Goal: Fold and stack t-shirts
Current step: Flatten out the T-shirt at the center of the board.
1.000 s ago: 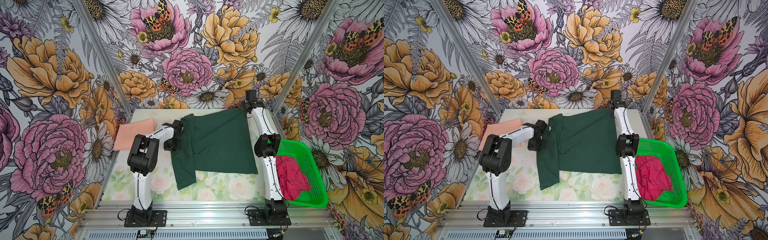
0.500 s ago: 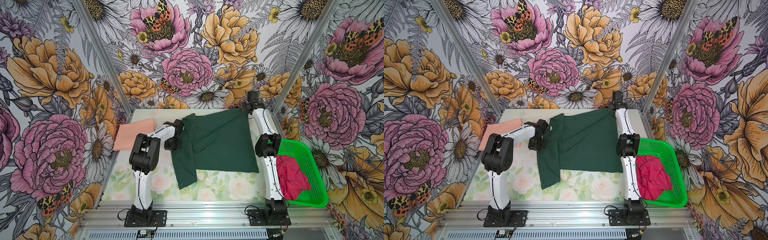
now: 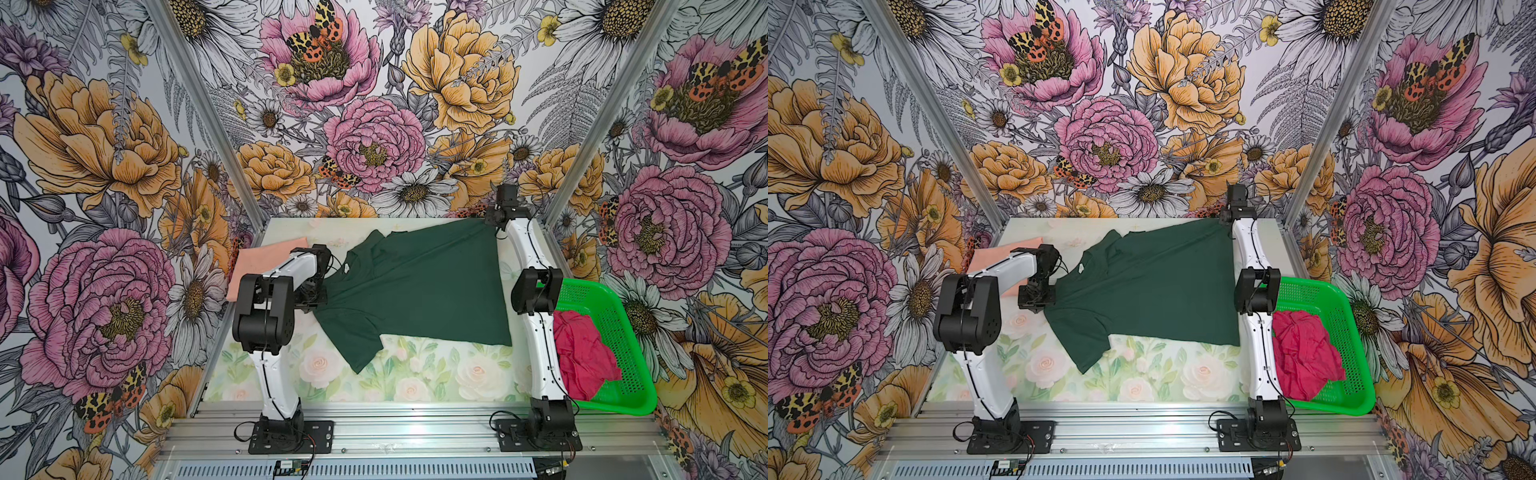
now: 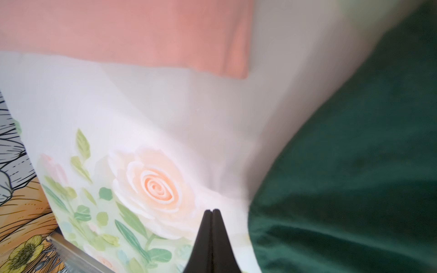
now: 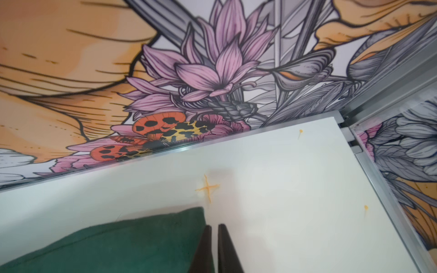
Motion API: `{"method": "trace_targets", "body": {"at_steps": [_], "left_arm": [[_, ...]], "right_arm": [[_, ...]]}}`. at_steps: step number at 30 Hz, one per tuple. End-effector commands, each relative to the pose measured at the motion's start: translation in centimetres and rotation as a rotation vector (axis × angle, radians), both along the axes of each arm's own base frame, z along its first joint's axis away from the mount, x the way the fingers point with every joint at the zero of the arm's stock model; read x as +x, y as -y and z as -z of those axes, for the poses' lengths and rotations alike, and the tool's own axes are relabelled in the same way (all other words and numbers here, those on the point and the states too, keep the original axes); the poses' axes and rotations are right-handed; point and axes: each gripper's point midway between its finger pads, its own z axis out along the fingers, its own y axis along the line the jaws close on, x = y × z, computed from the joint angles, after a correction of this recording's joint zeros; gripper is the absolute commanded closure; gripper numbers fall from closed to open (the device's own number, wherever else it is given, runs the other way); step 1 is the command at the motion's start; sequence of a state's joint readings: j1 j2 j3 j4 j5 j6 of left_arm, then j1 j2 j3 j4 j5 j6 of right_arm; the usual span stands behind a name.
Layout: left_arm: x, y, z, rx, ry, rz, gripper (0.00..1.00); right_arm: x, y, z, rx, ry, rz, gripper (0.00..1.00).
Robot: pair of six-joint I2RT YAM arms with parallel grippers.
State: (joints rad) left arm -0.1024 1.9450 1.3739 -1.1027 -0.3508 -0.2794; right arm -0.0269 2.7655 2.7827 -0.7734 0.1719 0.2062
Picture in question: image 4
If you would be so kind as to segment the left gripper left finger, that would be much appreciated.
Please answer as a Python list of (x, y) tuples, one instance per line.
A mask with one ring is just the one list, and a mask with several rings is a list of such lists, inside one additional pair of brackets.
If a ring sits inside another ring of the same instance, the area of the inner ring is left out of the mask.
[(212, 272), (212, 212), (204, 212), (192, 253), (184, 273)]

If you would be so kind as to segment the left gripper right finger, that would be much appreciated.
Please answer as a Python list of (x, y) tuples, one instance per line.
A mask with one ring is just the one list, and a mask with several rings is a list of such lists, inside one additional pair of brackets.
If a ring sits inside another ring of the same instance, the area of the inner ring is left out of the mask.
[(241, 273), (218, 209), (212, 212), (212, 263), (214, 273)]

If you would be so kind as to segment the dark green t-shirt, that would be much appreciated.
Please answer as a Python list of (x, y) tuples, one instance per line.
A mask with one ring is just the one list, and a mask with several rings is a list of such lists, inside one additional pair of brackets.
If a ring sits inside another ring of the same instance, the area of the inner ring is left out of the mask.
[(263, 273), (437, 270), (437, 5), (426, 1), (276, 158), (249, 209)]

